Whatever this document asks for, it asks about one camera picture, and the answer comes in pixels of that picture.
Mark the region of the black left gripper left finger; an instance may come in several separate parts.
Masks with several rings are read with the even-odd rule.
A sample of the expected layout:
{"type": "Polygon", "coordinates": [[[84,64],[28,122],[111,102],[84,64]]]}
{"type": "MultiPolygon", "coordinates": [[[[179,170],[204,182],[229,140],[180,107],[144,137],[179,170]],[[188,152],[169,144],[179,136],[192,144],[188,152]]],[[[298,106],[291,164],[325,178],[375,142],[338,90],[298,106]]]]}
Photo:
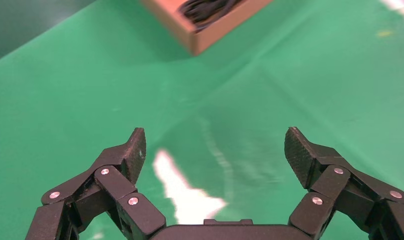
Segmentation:
{"type": "Polygon", "coordinates": [[[152,238],[166,219],[137,190],[145,157],[145,131],[137,127],[126,143],[104,149],[89,169],[41,197],[26,239],[77,240],[102,213],[128,240],[152,238]]]}

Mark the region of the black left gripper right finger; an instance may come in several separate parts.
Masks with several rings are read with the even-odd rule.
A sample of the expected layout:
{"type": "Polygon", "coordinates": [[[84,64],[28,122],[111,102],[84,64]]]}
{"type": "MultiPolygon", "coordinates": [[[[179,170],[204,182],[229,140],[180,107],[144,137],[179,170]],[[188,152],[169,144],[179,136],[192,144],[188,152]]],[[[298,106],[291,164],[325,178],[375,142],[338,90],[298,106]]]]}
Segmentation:
{"type": "Polygon", "coordinates": [[[310,142],[296,127],[286,132],[284,153],[307,190],[290,226],[318,240],[340,212],[371,240],[404,240],[404,191],[355,169],[334,148],[310,142]]]}

